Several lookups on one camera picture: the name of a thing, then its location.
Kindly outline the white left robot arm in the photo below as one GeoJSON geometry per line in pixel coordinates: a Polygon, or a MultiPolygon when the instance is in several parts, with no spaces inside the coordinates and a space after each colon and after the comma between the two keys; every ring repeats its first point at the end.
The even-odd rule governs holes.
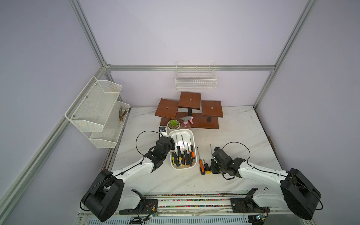
{"type": "Polygon", "coordinates": [[[124,194],[124,189],[134,181],[157,170],[168,153],[174,149],[173,138],[162,136],[139,162],[114,172],[102,170],[82,197],[80,205],[84,205],[101,222],[108,220],[119,206],[122,210],[135,209],[143,200],[143,195],[136,189],[124,194]]]}

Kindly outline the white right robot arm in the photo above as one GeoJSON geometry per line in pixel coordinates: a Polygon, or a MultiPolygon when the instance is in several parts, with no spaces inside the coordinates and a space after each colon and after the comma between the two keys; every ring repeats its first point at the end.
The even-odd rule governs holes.
{"type": "Polygon", "coordinates": [[[300,170],[272,170],[251,164],[243,158],[232,159],[219,147],[214,149],[212,157],[212,173],[228,174],[232,179],[250,179],[274,188],[273,191],[251,190],[254,193],[251,199],[258,207],[290,210],[304,220],[311,220],[318,210],[321,193],[300,170]]]}

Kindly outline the black yellow stubby screwdriver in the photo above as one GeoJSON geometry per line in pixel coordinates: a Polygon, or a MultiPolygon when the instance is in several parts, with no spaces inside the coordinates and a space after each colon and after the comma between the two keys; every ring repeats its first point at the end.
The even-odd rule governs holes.
{"type": "Polygon", "coordinates": [[[205,172],[206,172],[207,174],[212,173],[212,172],[211,172],[211,168],[209,167],[208,163],[205,162],[204,159],[203,159],[203,166],[204,166],[205,172]]]}

